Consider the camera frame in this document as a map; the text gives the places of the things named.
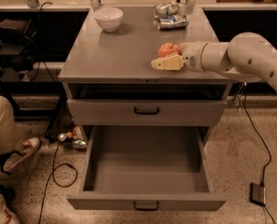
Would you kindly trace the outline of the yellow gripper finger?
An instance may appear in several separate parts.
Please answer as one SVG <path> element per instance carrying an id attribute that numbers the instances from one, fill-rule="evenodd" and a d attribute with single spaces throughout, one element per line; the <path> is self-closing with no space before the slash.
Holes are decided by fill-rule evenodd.
<path id="1" fill-rule="evenodd" d="M 179 54 L 172 53 L 153 60 L 151 66 L 156 70 L 178 71 L 184 67 L 184 61 Z"/>

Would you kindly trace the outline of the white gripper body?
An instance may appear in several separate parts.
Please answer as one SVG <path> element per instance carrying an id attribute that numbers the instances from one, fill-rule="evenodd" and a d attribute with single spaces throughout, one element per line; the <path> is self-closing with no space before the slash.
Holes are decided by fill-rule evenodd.
<path id="1" fill-rule="evenodd" d="M 197 41 L 181 43 L 180 49 L 186 67 L 195 72 L 203 72 L 204 68 L 201 64 L 201 56 L 208 41 Z"/>

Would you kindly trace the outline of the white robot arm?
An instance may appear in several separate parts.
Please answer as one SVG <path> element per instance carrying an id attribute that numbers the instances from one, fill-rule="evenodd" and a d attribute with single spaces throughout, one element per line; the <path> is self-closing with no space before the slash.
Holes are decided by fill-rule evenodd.
<path id="1" fill-rule="evenodd" d="M 216 72 L 239 82 L 267 82 L 277 92 L 277 49 L 255 33 L 235 35 L 229 42 L 181 43 L 173 51 L 151 62 L 156 70 Z"/>

